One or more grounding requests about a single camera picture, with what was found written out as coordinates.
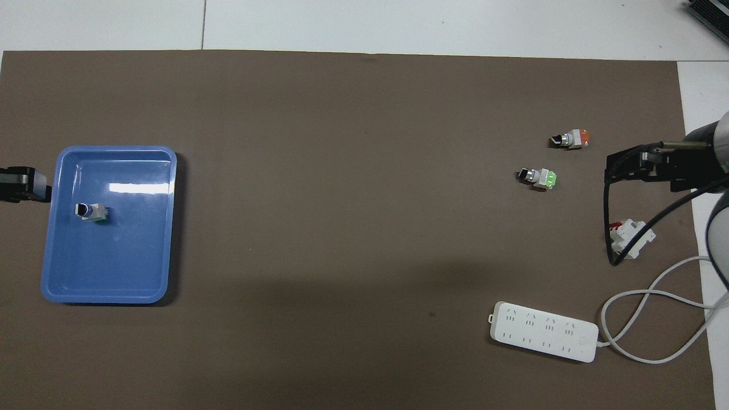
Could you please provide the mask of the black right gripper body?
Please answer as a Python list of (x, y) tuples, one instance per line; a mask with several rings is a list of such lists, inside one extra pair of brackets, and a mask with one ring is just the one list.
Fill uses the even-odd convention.
[(671, 182), (672, 192), (698, 189), (727, 176), (727, 120), (696, 128), (681, 142), (701, 142), (706, 147), (665, 151), (656, 174)]

